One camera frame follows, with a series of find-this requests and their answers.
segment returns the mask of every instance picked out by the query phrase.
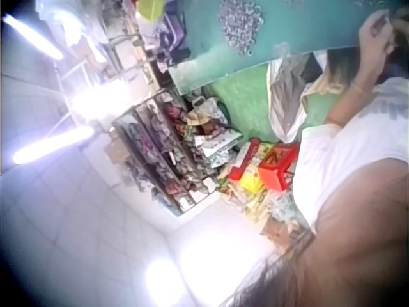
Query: hair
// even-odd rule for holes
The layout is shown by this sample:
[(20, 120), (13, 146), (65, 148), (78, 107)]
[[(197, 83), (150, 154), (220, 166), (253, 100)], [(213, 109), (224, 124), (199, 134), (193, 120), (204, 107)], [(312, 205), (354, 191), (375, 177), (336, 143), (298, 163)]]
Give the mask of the hair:
[(220, 307), (293, 307), (301, 306), (304, 275), (298, 270), (299, 260), (314, 235), (306, 230), (286, 252), (268, 259), (251, 270), (236, 292)]

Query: teal board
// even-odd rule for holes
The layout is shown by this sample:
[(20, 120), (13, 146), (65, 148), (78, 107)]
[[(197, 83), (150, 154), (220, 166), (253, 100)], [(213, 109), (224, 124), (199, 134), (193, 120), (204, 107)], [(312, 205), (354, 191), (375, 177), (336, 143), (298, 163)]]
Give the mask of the teal board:
[[(359, 6), (354, 0), (255, 0), (265, 23), (257, 33), (252, 56), (240, 56), (229, 47), (219, 23), (220, 0), (182, 0), (186, 44), (192, 55), (170, 68), (181, 94), (234, 72), (281, 56), (357, 45), (357, 33), (366, 17), (379, 9), (378, 1)], [(387, 3), (393, 11), (398, 0)]]

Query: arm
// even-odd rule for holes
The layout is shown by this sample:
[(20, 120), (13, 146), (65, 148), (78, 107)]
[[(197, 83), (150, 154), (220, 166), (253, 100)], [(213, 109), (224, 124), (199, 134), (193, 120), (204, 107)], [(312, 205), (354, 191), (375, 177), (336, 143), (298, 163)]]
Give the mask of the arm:
[(373, 13), (359, 31), (360, 69), (348, 91), (329, 111), (325, 123), (344, 127), (359, 111), (370, 103), (370, 94), (393, 48), (393, 27), (389, 21), (374, 36), (375, 24), (388, 11)]

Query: person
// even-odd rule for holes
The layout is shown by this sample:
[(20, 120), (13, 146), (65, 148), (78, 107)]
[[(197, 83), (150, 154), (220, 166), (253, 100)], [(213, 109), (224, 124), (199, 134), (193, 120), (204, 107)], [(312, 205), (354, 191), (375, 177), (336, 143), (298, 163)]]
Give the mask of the person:
[(293, 192), (311, 231), (225, 306), (409, 306), (409, 82), (375, 86), (395, 45), (388, 14), (365, 21), (358, 74), (302, 133)]

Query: white shirt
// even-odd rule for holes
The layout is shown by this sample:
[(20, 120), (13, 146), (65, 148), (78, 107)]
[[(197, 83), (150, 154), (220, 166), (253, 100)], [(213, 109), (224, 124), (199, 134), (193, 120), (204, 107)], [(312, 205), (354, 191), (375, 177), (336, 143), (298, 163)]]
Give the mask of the white shirt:
[(373, 93), (372, 103), (344, 128), (330, 124), (302, 133), (293, 192), (313, 231), (326, 200), (353, 172), (386, 158), (409, 161), (409, 81), (391, 78)]

